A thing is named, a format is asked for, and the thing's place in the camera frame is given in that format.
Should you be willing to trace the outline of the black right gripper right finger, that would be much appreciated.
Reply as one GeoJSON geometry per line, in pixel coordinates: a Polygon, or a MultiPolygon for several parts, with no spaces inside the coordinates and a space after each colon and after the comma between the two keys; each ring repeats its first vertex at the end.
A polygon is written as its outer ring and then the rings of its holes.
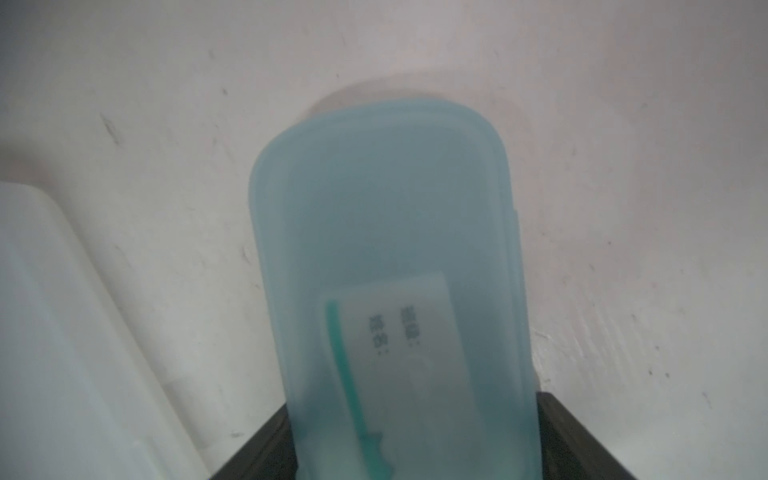
{"type": "Polygon", "coordinates": [[[552,393],[536,400],[544,479],[635,480],[552,393]]]}

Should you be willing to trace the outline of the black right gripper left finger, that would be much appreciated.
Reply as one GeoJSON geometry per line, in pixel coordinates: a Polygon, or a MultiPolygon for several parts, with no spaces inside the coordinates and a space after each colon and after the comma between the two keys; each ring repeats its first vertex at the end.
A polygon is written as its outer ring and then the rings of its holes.
{"type": "Polygon", "coordinates": [[[294,480],[296,474],[291,424],[283,405],[211,480],[294,480]]]}

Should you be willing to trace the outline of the frosted white pencil case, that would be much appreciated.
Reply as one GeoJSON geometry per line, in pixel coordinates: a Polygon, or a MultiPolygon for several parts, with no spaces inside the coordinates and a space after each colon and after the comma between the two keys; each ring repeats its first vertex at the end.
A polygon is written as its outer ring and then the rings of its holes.
{"type": "Polygon", "coordinates": [[[58,204],[1,186],[1,475],[210,472],[58,204]]]}

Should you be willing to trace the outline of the teal pencil case labelled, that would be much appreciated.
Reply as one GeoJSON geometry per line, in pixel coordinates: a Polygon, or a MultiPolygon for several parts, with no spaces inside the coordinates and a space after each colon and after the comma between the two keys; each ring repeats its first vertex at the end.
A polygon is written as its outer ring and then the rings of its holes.
{"type": "Polygon", "coordinates": [[[538,479],[525,283],[491,124],[407,99],[303,121],[249,183],[300,479],[538,479]]]}

